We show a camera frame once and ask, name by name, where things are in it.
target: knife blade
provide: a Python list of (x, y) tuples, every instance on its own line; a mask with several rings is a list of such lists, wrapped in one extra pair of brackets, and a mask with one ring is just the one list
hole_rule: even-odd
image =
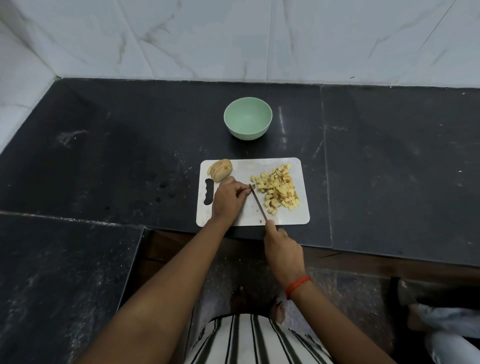
[(253, 197), (255, 197), (255, 201), (257, 201), (258, 208), (262, 212), (262, 215), (264, 216), (265, 219), (265, 224), (267, 223), (267, 216), (264, 213), (264, 209), (262, 208), (262, 205), (260, 204), (260, 201), (258, 201), (257, 194), (255, 193), (255, 190), (253, 189), (253, 186), (249, 183), (250, 189), (252, 190)]

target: white cutting board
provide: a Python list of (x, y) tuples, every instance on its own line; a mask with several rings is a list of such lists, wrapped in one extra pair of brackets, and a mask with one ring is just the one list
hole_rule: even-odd
[[(198, 182), (198, 200), (197, 200), (197, 225), (204, 226), (212, 217), (212, 204), (205, 205), (206, 182), (210, 176), (207, 175), (208, 168), (216, 162), (215, 160), (204, 160), (200, 164), (200, 179)], [(232, 173), (230, 176), (235, 177), (237, 181), (248, 184), (250, 176), (260, 176), (260, 173), (272, 173), (273, 168), (278, 168), (281, 164), (290, 163), (289, 169), (290, 177), (293, 180), (295, 191), (300, 199), (300, 205), (292, 211), (285, 207), (279, 207), (278, 213), (273, 216), (267, 213), (267, 208), (264, 206), (265, 193), (259, 192), (255, 189), (255, 193), (262, 205), (262, 208), (269, 220), (275, 221), (276, 225), (301, 225), (310, 221), (310, 213), (308, 211), (307, 194), (305, 192), (305, 183), (303, 182), (303, 172), (301, 169), (301, 162), (298, 158), (266, 158), (266, 159), (232, 159)], [(214, 184), (214, 193), (218, 188), (218, 183)], [(233, 223), (233, 226), (257, 226), (265, 225), (262, 213), (258, 209), (255, 197), (250, 194), (243, 205), (238, 218)]]

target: red bracelet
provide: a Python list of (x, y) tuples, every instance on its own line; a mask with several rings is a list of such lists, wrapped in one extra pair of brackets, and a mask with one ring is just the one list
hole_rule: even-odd
[(291, 283), (285, 290), (285, 295), (287, 297), (287, 300), (290, 299), (290, 295), (298, 286), (302, 285), (308, 280), (312, 280), (312, 279), (309, 276), (303, 276), (301, 278), (298, 278), (295, 282)]

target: white marble wall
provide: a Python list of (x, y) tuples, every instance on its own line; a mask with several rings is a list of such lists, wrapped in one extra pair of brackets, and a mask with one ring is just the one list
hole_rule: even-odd
[(53, 71), (0, 22), (0, 153), (53, 80)]
[(478, 0), (3, 0), (58, 76), (480, 86)]

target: forearm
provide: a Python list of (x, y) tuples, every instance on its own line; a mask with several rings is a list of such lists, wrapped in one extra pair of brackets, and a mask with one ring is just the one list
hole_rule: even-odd
[(167, 363), (227, 229), (209, 221), (126, 302), (82, 362)]
[(395, 363), (312, 282), (305, 282), (296, 288), (291, 298), (338, 364)]

